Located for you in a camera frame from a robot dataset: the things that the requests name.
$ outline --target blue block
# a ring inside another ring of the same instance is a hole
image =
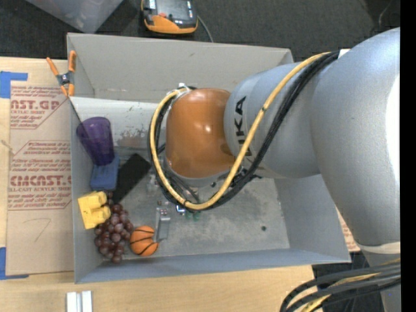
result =
[[[120,157],[115,153],[114,160],[107,165],[94,165],[90,186],[92,190],[115,190],[117,187]]]

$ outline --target grapes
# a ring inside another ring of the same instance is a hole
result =
[[[119,218],[119,216],[117,214],[114,214],[114,216],[111,216],[110,223],[112,225],[116,226],[117,223],[119,223],[119,222],[120,222],[120,218]]]
[[[119,241],[121,241],[121,239],[122,239],[122,236],[120,236],[120,234],[119,234],[119,233],[113,233],[113,234],[111,235],[111,240],[112,240],[113,242],[119,242]]]
[[[114,232],[120,233],[122,231],[124,231],[123,223],[116,224],[115,227],[114,227]]]
[[[94,229],[94,244],[98,251],[113,263],[123,259],[125,246],[135,227],[130,222],[129,213],[120,204],[111,205],[111,216]]]

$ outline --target orange clip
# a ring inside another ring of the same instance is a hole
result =
[[[46,58],[53,75],[58,79],[60,89],[66,97],[73,96],[75,93],[72,77],[76,69],[76,58],[77,53],[74,50],[70,51],[70,57],[68,59],[68,72],[65,74],[60,74],[52,60],[50,58]]]

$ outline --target toy basketball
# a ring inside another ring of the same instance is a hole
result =
[[[159,247],[158,242],[154,242],[152,238],[144,238],[140,240],[130,240],[130,249],[142,257],[148,257],[156,252]]]
[[[140,239],[152,238],[155,230],[150,226],[139,226],[131,233],[130,242]]]

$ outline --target purple cup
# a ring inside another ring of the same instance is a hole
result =
[[[104,117],[89,118],[77,127],[77,136],[97,166],[114,160],[114,145],[110,121]]]

